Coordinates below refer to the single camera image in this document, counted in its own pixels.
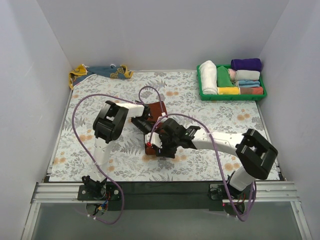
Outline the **blue yellow cloth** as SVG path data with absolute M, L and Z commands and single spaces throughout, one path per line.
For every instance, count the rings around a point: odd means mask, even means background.
M 80 64 L 78 67 L 73 69 L 68 74 L 68 85 L 71 90 L 75 86 L 86 80 L 92 75 L 103 76 L 111 79 L 130 79 L 133 76 L 134 72 L 128 70 L 126 65 L 114 65 L 110 66 L 86 66 Z

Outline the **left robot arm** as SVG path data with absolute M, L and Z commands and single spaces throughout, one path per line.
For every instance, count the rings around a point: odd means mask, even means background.
M 115 103 L 107 100 L 93 122 L 94 165 L 87 176 L 82 177 L 86 191 L 94 199 L 106 196 L 107 163 L 115 141 L 121 136 L 127 119 L 133 119 L 135 126 L 144 134 L 152 130 L 148 118 L 151 110 L 147 104 Z

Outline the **floral patterned table mat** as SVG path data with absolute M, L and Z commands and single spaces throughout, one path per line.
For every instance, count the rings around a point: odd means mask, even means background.
M 181 125 L 192 118 L 212 132 L 244 133 L 255 129 L 266 134 L 254 101 L 202 101 L 197 73 L 136 72 L 131 79 L 93 75 L 75 86 L 49 171 L 50 182 L 80 182 L 93 167 L 93 122 L 107 100 L 115 103 L 142 99 L 163 100 L 166 110 Z M 220 180 L 241 166 L 230 154 L 179 148 L 175 158 L 158 158 L 145 153 L 144 136 L 130 122 L 114 143 L 106 174 L 115 181 L 206 181 Z

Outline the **yellow rolled towel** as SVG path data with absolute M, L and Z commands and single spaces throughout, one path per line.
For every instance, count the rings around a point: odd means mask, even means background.
M 239 95 L 240 88 L 239 87 L 218 87 L 219 95 Z

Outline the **green plastic tray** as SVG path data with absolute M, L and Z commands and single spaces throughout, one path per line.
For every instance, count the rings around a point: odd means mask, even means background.
M 260 86 L 263 88 L 263 94 L 203 94 L 200 65 L 196 67 L 196 71 L 199 84 L 199 96 L 202 101 L 260 101 L 268 95 L 262 77 L 259 78 L 259 81 Z

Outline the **white rolled towel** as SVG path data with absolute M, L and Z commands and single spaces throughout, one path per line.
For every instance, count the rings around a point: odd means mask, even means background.
M 207 60 L 199 67 L 201 88 L 204 95 L 217 95 L 217 67 L 211 61 Z

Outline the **pink rolled towel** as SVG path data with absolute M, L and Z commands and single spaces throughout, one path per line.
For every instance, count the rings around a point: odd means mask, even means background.
M 237 76 L 237 71 L 236 70 L 233 70 L 233 69 L 229 68 L 228 69 L 228 74 L 229 74 L 230 80 L 232 82 L 237 81 L 237 77 L 236 77 Z

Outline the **light blue rolled towel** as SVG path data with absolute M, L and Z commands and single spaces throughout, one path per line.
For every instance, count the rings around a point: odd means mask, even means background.
M 257 88 L 261 86 L 259 80 L 239 80 L 235 85 L 240 88 Z

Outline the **red brown rolled towel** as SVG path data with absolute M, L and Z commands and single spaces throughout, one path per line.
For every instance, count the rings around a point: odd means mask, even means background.
M 241 95 L 263 95 L 264 89 L 263 87 L 240 87 L 239 93 Z

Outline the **grey rolled towel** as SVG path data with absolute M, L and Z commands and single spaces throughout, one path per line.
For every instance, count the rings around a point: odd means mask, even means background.
M 255 70 L 237 70 L 235 74 L 236 81 L 257 81 L 260 78 L 260 72 Z

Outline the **purple rolled towel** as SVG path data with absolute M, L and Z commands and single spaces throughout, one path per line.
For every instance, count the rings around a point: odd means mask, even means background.
M 248 70 L 261 72 L 263 64 L 259 58 L 232 59 L 230 66 L 233 70 Z

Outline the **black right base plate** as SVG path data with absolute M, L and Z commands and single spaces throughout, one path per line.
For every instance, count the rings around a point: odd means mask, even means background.
M 234 187 L 227 185 L 229 194 L 232 200 L 248 200 L 251 192 L 251 187 L 247 186 L 243 191 L 239 191 Z M 210 184 L 209 193 L 212 200 L 226 200 L 228 199 L 227 191 L 223 183 Z

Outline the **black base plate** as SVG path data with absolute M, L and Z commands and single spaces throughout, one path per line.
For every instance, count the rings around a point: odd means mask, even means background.
M 227 185 L 229 194 L 232 200 L 248 200 L 251 192 L 251 187 L 247 186 L 243 191 L 239 191 L 234 187 Z M 226 200 L 228 199 L 227 191 L 223 183 L 210 184 L 209 193 L 212 200 Z
M 99 187 L 81 185 L 77 194 L 79 201 L 119 201 L 121 198 L 120 190 L 112 184 Z

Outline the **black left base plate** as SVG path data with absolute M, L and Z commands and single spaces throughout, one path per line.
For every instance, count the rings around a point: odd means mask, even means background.
M 120 190 L 112 184 L 99 187 L 81 185 L 77 194 L 79 201 L 119 201 L 121 198 Z

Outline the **aluminium frame rail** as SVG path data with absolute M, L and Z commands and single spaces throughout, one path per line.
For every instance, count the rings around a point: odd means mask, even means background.
M 223 210 L 227 199 L 213 200 L 209 193 L 211 184 L 220 184 L 221 181 L 150 181 L 150 182 L 121 182 L 117 187 L 124 191 L 125 210 L 182 210 L 208 209 Z M 31 207 L 28 213 L 23 240 L 30 240 L 33 236 L 41 204 L 44 203 L 72 203 L 98 204 L 104 200 L 77 200 L 79 187 L 83 183 L 54 182 L 38 183 L 31 198 Z M 121 209 L 121 199 L 109 200 L 109 210 Z

